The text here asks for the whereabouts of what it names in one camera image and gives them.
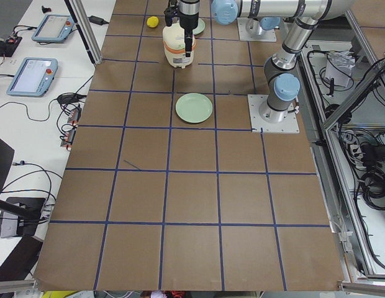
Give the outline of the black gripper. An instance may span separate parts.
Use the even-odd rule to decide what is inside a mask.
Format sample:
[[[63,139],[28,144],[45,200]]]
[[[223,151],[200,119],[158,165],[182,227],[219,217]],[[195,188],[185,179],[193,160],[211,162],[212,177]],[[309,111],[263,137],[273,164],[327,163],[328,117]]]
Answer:
[[[184,29],[185,56],[190,57],[193,49],[193,32],[199,20],[199,0],[180,0],[179,9],[168,7],[164,10],[166,26],[172,26],[173,19],[179,17],[180,26]]]

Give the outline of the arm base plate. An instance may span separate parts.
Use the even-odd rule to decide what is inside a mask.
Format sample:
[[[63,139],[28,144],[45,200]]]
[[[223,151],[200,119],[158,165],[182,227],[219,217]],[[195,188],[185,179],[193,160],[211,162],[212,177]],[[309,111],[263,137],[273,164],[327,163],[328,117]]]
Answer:
[[[252,42],[275,42],[274,30],[279,26],[280,21],[280,17],[238,18],[239,39]]]
[[[248,108],[251,131],[255,133],[299,133],[293,104],[285,111],[274,111],[267,103],[266,94],[249,94]]]

